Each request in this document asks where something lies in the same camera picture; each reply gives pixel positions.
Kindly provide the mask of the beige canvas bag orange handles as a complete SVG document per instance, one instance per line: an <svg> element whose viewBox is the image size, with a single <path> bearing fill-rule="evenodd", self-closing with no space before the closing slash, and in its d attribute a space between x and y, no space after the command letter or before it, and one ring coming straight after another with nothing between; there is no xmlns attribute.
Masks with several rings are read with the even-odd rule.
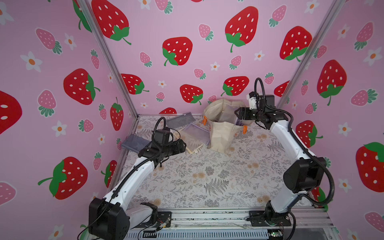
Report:
<svg viewBox="0 0 384 240"><path fill-rule="evenodd" d="M228 122L219 122L225 105L246 106L242 101L216 100L205 108L203 112L203 124L209 126L211 141L208 148L219 153L229 154L234 139L240 134L245 134L248 126L252 124L252 121L242 121L244 123L243 126L237 126Z"/></svg>

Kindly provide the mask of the purple mesh pouch bottom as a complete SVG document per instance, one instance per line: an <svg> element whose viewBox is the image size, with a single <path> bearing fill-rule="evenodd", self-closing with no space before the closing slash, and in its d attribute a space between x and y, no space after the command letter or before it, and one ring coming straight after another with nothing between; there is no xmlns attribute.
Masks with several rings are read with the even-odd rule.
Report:
<svg viewBox="0 0 384 240"><path fill-rule="evenodd" d="M219 118L219 122L228 122L235 124L237 126L243 126L244 123L242 120L239 120L238 117L235 114L235 111L242 106L231 106L231 105L225 105L223 107L223 111L221 113L221 116Z"/></svg>

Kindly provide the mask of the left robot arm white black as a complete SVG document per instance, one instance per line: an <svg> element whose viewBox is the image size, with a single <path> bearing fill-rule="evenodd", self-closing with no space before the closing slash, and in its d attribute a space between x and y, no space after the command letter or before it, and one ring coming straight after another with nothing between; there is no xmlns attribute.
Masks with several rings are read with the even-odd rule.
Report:
<svg viewBox="0 0 384 240"><path fill-rule="evenodd" d="M97 240L123 240L128 231L142 224L147 227L158 221L158 207L149 202L129 209L128 205L144 180L170 156L186 151L182 139L174 137L174 129L156 124L151 141L138 154L134 165L124 178L102 199L89 206L87 231Z"/></svg>

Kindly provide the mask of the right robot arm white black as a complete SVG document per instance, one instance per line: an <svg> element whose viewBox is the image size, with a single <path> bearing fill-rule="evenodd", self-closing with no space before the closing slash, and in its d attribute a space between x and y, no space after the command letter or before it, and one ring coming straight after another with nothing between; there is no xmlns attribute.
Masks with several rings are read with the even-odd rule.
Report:
<svg viewBox="0 0 384 240"><path fill-rule="evenodd" d="M315 156L293 131L293 115L277 109L274 105L275 97L266 95L264 90L260 94L253 90L247 99L249 106L238 108L235 115L240 120L254 121L263 129L271 131L292 160L292 165L283 174L284 186L267 203L263 217L284 217L303 198L317 206L329 204L335 195L334 178L326 167L325 159ZM320 186L323 176L328 178L330 189L326 198L319 202L311 198L309 192Z"/></svg>

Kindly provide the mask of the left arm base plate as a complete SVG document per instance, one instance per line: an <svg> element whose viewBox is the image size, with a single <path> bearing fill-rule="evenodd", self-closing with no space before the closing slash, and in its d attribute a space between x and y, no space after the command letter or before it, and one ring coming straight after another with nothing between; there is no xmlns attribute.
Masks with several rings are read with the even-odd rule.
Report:
<svg viewBox="0 0 384 240"><path fill-rule="evenodd" d="M172 212L160 211L155 217L148 216L143 222L134 227L137 228L159 228L162 224L166 224L165 227L169 228L172 222Z"/></svg>

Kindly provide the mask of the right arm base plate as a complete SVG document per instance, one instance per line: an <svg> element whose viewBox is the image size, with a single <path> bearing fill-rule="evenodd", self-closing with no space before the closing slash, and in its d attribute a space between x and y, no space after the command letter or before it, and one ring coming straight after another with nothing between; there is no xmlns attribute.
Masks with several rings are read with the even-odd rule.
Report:
<svg viewBox="0 0 384 240"><path fill-rule="evenodd" d="M249 211L246 221L253 227L289 227L292 225L288 213L279 214L269 211Z"/></svg>

